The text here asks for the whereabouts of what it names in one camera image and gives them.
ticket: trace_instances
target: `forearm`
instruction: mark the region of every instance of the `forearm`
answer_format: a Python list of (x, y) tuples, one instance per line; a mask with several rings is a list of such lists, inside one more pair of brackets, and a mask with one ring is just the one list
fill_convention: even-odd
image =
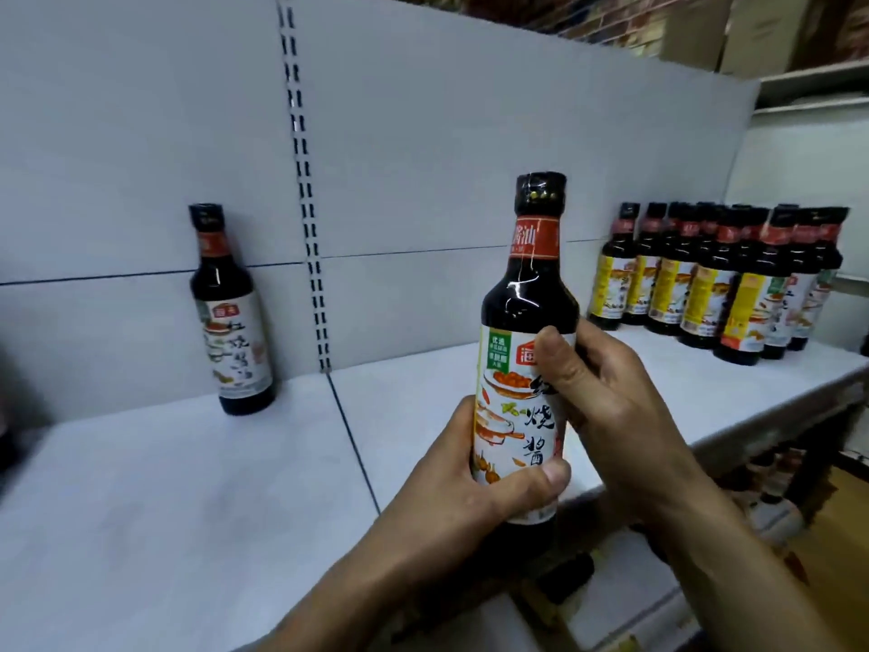
[(388, 618), (396, 599), (396, 578), (356, 548), (322, 577), (256, 652), (361, 649)]
[(704, 629), (726, 652), (841, 650), (814, 606), (711, 482), (659, 526)]

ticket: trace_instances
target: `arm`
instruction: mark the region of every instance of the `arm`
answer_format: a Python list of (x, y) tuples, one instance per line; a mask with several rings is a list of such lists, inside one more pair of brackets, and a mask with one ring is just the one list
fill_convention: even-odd
[(540, 332), (540, 371), (570, 403), (607, 490), (660, 540), (719, 649), (840, 652), (788, 570), (694, 459), (636, 353), (584, 320), (577, 343), (588, 365), (554, 329)]
[(570, 482), (560, 458), (481, 485), (471, 477), (473, 396), (416, 465), (396, 498), (257, 652), (360, 649), (420, 585), (452, 570), (510, 517), (540, 508)]

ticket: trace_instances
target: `yellow floor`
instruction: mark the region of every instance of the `yellow floor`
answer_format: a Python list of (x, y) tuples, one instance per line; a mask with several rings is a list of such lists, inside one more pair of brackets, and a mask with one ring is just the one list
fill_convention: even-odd
[(869, 650), (869, 483), (833, 468), (838, 491), (812, 527), (788, 545), (806, 570), (808, 592), (854, 652)]

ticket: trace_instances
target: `person's left hand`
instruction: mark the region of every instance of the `person's left hand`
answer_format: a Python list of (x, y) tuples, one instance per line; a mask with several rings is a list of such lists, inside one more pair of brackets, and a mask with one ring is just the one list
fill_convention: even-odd
[(560, 458), (491, 485), (475, 482), (469, 467), (473, 401), (472, 395), (462, 399), (404, 487), (350, 554), (371, 563), (369, 571), (380, 567), (398, 576), (399, 591), (454, 569), (499, 524), (551, 503), (570, 482), (570, 465)]

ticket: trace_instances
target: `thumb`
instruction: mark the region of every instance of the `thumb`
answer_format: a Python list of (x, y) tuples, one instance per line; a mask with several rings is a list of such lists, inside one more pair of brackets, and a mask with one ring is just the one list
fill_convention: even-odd
[(614, 411), (614, 392), (588, 369), (555, 327), (540, 330), (535, 360), (543, 379), (588, 419), (604, 420), (607, 412)]
[(560, 457), (541, 467), (514, 471), (489, 486), (502, 521), (542, 508), (561, 494), (570, 482), (570, 465)]

